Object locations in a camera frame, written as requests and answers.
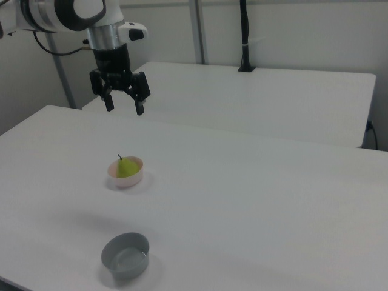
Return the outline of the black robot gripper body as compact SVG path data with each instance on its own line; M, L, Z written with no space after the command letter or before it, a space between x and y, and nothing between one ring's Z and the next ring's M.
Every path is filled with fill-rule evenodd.
M97 68L92 71L92 89L102 90L102 81L112 90L127 90L132 75L127 44L111 50L93 51Z

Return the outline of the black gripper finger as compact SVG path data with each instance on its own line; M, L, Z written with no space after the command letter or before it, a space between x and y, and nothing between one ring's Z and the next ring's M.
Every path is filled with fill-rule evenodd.
M150 89L144 72L126 74L124 78L124 92L135 103L136 113L141 116L144 113L144 103L150 96Z
M106 110L108 112L114 109L114 104L111 96L112 88L107 81L104 81L102 74L99 70L95 69L89 73L92 92L94 95L100 96L101 100L104 101Z

